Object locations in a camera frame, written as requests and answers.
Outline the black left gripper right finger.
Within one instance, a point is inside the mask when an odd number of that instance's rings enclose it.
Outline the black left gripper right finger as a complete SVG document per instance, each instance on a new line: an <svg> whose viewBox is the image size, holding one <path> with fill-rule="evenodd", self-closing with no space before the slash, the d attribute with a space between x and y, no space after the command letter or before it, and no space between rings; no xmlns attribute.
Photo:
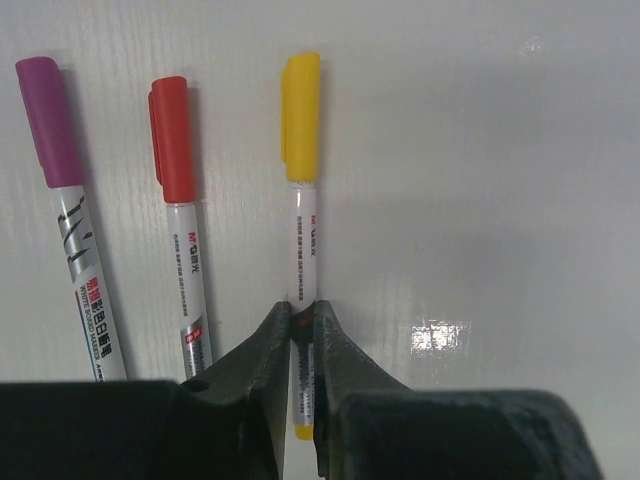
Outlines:
<svg viewBox="0 0 640 480"><path fill-rule="evenodd" d="M314 308L324 479L600 479L583 427L542 390L413 390L369 357L327 301Z"/></svg>

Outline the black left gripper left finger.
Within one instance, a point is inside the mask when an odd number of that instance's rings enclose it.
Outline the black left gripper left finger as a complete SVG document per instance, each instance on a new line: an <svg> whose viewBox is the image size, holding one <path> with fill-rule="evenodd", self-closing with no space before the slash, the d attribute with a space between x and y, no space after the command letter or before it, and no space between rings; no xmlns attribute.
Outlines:
<svg viewBox="0 0 640 480"><path fill-rule="evenodd" d="M1 387L5 479L278 479L290 306L184 382Z"/></svg>

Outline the red whiteboard marker pen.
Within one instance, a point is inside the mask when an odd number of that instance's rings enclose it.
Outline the red whiteboard marker pen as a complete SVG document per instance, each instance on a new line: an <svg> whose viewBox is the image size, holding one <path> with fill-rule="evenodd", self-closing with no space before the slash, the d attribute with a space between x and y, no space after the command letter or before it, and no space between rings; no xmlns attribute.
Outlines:
<svg viewBox="0 0 640 480"><path fill-rule="evenodd" d="M168 204L166 214L178 287L180 346L190 379L213 364L197 211L193 203Z"/></svg>

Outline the purple pen cap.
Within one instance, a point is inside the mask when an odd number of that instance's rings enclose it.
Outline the purple pen cap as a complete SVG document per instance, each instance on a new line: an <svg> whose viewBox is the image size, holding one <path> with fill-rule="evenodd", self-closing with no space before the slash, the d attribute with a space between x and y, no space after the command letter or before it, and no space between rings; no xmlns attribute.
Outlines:
<svg viewBox="0 0 640 480"><path fill-rule="evenodd" d="M50 57L15 65L39 164L50 189L84 183L61 71Z"/></svg>

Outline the yellow whiteboard marker pen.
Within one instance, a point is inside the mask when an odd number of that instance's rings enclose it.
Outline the yellow whiteboard marker pen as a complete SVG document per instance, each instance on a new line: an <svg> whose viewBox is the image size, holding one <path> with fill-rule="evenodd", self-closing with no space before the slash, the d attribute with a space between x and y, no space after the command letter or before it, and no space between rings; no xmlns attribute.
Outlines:
<svg viewBox="0 0 640 480"><path fill-rule="evenodd" d="M287 300L291 306L292 419L300 440L314 428L314 303L317 298L317 208L313 183L288 184Z"/></svg>

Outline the purple whiteboard marker pen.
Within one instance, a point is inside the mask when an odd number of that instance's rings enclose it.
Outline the purple whiteboard marker pen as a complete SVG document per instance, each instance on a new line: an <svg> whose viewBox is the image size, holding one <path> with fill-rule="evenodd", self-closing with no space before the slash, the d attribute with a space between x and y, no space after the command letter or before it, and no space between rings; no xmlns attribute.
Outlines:
<svg viewBox="0 0 640 480"><path fill-rule="evenodd" d="M84 189L55 188L52 195L94 378L123 381L126 367Z"/></svg>

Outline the red pen cap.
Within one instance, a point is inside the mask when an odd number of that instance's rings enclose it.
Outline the red pen cap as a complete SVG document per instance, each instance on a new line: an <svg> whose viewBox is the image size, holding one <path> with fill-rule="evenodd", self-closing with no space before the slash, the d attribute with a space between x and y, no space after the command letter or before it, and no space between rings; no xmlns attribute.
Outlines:
<svg viewBox="0 0 640 480"><path fill-rule="evenodd" d="M154 80L148 94L155 175L166 204L196 201L187 80Z"/></svg>

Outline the yellow pen cap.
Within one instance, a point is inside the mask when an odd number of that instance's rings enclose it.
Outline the yellow pen cap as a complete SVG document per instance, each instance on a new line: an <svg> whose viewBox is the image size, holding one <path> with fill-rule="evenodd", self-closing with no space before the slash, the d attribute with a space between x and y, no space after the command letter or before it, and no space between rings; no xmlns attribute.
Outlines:
<svg viewBox="0 0 640 480"><path fill-rule="evenodd" d="M290 57L281 74L281 158L289 182L318 180L320 81L317 52Z"/></svg>

